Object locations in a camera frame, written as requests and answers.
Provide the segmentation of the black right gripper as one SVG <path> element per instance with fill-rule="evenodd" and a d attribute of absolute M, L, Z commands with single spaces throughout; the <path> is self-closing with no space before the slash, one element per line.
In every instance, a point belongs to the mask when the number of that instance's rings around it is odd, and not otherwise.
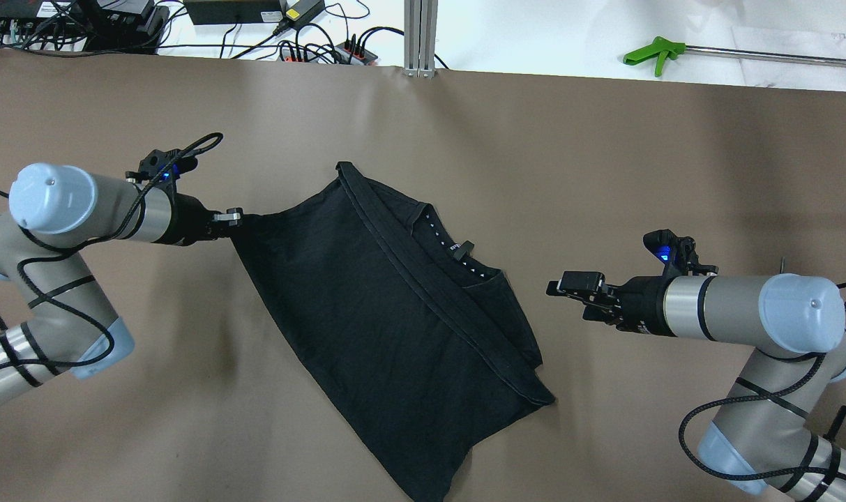
<path fill-rule="evenodd" d="M 548 296 L 591 298 L 582 318 L 598 321 L 625 333 L 674 337 L 665 318 L 665 293 L 670 277 L 632 277 L 624 285 L 605 283 L 601 271 L 564 271 L 556 282 L 548 282 Z"/>

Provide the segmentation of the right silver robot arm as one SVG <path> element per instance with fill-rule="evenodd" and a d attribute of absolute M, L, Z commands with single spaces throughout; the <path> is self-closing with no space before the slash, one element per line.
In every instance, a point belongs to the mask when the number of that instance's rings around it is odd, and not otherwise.
<path fill-rule="evenodd" d="M 743 492 L 846 501 L 846 450 L 806 428 L 828 385 L 846 378 L 846 308 L 825 277 L 678 275 L 621 286 L 566 271 L 548 296 L 627 333 L 749 346 L 726 397 L 693 408 L 678 441 L 697 468 Z"/>

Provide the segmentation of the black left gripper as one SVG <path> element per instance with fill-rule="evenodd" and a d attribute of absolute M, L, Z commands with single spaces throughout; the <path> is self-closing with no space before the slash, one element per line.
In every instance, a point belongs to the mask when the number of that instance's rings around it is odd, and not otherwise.
<path fill-rule="evenodd" d="M 171 220 L 165 230 L 165 245 L 188 247 L 199 241 L 216 241 L 231 237 L 230 227 L 240 227 L 244 221 L 241 207 L 224 213 L 209 210 L 196 197 L 175 194 L 171 198 Z M 216 216 L 224 214 L 224 222 Z"/>

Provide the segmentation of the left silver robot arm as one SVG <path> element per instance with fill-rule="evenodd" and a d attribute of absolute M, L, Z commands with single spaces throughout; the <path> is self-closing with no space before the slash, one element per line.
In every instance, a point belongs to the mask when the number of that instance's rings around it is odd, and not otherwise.
<path fill-rule="evenodd" d="M 72 372 L 85 379 L 135 348 L 135 341 L 81 258 L 92 238 L 190 245 L 229 236 L 240 208 L 206 209 L 178 194 L 175 175 L 157 188 L 70 165 L 21 169 L 0 214 L 0 280 L 15 284 L 28 321 L 0 331 L 0 406 Z"/>

